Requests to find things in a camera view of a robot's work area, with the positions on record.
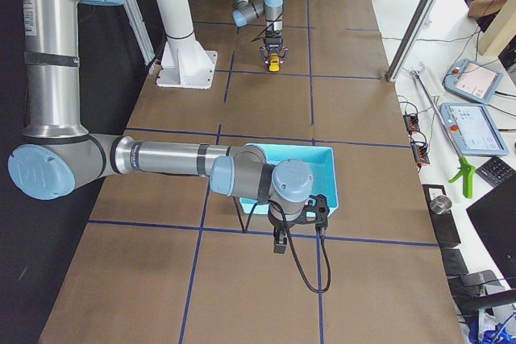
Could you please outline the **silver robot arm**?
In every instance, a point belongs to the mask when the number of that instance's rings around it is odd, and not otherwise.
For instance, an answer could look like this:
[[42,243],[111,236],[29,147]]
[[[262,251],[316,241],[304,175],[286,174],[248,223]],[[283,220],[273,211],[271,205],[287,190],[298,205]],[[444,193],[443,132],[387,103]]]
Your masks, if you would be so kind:
[[231,0],[232,17],[237,27],[244,27],[264,16],[265,29],[253,40],[262,39],[260,56],[272,73],[280,71],[288,48],[283,40],[283,0]]
[[[114,174],[151,172],[208,177],[210,189],[268,207],[274,251],[294,251],[290,228],[316,223],[314,183],[308,164],[296,159],[269,164],[262,147],[135,141],[128,136],[90,134],[81,124],[77,5],[118,6],[125,0],[23,0],[28,76],[27,144],[8,159],[15,185],[39,200],[71,193]],[[279,69],[283,0],[231,0],[238,27],[266,18],[263,61]],[[197,41],[188,0],[157,0],[166,44],[159,86],[209,89],[217,52]]]

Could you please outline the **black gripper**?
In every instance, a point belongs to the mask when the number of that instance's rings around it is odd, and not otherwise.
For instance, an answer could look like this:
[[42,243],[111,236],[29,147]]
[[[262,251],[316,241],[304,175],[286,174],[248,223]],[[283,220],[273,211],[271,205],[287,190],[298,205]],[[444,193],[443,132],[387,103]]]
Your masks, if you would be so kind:
[[283,45],[282,30],[266,31],[264,37],[264,46],[260,47],[260,57],[262,61],[269,65],[269,57],[272,54],[279,56],[279,63],[283,65],[287,59],[289,48]]
[[287,248],[287,230],[290,228],[289,222],[280,213],[268,212],[268,220],[273,225],[273,252],[285,253]]

